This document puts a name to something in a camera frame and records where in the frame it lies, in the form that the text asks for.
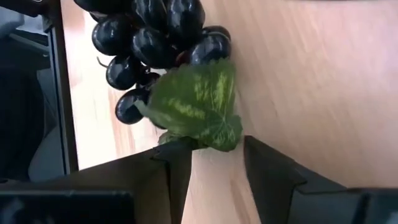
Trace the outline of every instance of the wooden surface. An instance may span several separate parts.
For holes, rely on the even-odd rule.
[[[246,134],[346,186],[398,186],[398,1],[202,3],[233,37]],[[80,167],[155,146],[148,120],[116,121],[122,92],[96,63],[95,22],[62,4]],[[259,223],[241,146],[194,153],[183,223]]]

